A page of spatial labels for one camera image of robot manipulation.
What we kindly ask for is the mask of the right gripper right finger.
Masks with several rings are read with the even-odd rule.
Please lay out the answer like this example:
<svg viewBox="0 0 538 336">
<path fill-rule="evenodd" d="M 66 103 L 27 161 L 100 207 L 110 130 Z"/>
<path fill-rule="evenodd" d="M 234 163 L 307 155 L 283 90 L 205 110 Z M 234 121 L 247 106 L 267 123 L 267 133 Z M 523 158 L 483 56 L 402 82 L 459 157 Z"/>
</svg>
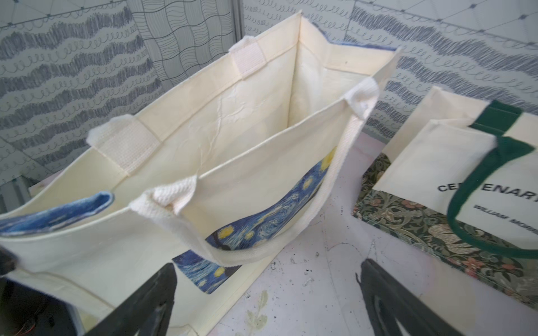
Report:
<svg viewBox="0 0 538 336">
<path fill-rule="evenodd" d="M 375 260 L 355 275 L 375 335 L 459 335 Z"/>
</svg>

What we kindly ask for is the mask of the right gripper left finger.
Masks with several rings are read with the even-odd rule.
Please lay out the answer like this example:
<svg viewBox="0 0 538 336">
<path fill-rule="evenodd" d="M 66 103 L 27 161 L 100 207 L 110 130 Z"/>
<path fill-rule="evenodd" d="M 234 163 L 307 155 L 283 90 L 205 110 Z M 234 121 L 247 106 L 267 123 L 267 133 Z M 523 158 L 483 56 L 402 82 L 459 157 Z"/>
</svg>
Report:
<svg viewBox="0 0 538 336">
<path fill-rule="evenodd" d="M 172 263 L 161 267 L 87 335 L 165 335 L 177 287 Z"/>
</svg>

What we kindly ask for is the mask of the starry night canvas tote bag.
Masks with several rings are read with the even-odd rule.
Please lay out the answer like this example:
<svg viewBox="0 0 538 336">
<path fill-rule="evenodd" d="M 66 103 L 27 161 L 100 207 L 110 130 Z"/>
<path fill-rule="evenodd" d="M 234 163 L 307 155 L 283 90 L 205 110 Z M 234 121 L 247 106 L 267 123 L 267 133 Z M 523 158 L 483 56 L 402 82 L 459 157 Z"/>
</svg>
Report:
<svg viewBox="0 0 538 336">
<path fill-rule="evenodd" d="M 319 214 L 399 57 L 301 13 L 244 37 L 1 216 L 7 278 L 101 322 L 172 263 L 165 335 L 206 335 Z"/>
</svg>

